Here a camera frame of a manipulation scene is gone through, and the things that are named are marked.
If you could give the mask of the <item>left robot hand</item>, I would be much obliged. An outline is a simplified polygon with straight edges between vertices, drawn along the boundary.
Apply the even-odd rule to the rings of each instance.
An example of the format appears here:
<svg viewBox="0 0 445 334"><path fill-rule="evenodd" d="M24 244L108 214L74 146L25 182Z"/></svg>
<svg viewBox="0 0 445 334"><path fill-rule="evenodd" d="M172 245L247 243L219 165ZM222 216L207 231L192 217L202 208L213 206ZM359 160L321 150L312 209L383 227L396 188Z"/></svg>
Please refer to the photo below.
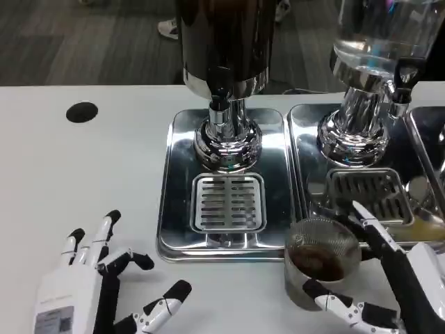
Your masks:
<svg viewBox="0 0 445 334"><path fill-rule="evenodd" d="M84 246L79 245L83 229L67 236L58 266L40 282L33 333L157 333L178 312L192 291L185 280L178 280L140 312L115 319L121 273L131 263L143 271L154 268L148 254L129 247L109 251L113 227L120 218L119 210L110 211Z"/></svg>

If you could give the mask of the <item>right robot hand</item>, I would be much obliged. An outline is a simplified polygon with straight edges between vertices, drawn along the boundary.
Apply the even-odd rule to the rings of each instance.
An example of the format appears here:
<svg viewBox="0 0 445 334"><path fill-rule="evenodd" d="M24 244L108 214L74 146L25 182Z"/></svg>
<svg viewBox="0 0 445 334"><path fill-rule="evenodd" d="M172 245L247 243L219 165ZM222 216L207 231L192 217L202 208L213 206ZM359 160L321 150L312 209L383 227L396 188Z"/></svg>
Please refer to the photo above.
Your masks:
<svg viewBox="0 0 445 334"><path fill-rule="evenodd" d="M302 286L315 304L360 333L443 333L444 270L436 252L419 242L403 250L363 204L345 201L346 216L379 259L399 311L335 293L310 278Z"/></svg>

